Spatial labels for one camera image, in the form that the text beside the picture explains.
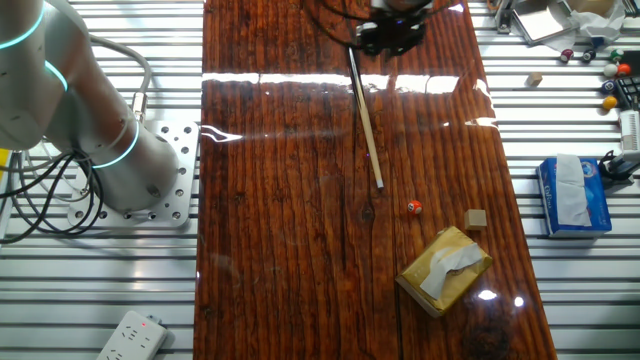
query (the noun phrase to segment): blue and white tissue box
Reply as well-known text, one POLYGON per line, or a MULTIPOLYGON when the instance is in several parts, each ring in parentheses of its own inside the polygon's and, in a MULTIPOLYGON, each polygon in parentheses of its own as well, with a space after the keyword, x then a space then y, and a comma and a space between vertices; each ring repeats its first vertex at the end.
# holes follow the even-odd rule
POLYGON ((559 154, 536 171, 549 237, 596 238, 611 231, 596 159, 559 154))

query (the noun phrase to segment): electrical outlet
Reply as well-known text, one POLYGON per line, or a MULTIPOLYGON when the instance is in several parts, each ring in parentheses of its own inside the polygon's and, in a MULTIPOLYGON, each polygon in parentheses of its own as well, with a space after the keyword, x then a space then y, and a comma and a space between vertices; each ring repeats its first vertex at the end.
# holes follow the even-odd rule
POLYGON ((166 337, 167 329, 129 311, 97 360, 151 360, 166 337))

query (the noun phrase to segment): small red ball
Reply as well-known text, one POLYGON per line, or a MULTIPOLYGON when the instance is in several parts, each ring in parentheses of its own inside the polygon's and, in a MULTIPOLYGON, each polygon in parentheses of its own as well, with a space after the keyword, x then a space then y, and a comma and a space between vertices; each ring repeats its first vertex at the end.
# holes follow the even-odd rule
POLYGON ((413 215, 418 215, 422 212, 422 204, 418 200, 412 200, 409 202, 407 210, 409 210, 409 212, 413 215))
POLYGON ((631 75, 631 66, 627 64, 620 64, 618 66, 618 76, 629 76, 631 75))
POLYGON ((573 57, 573 50, 571 49, 564 49, 562 53, 560 53, 560 61, 562 61, 563 63, 568 63, 572 57, 573 57))

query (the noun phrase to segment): blue tissue box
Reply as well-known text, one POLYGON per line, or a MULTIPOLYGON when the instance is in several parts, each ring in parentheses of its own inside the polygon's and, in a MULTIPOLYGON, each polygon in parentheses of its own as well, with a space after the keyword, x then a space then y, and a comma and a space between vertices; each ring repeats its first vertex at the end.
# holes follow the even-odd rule
POLYGON ((558 224, 556 187, 557 159, 546 159, 538 168, 538 183, 544 203, 545 223, 549 237, 595 238, 611 231, 611 216, 604 196, 596 159, 580 158, 591 226, 558 224))

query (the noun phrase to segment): wooden board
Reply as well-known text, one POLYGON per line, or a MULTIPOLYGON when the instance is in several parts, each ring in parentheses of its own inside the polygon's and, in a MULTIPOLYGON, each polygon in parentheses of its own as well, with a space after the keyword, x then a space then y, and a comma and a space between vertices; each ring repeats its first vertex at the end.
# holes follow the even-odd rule
POLYGON ((359 59, 378 191, 346 50, 298 1, 205 3, 195 359, 556 358, 467 6, 427 24, 359 59), (394 277, 468 209, 494 266, 431 319, 394 277))

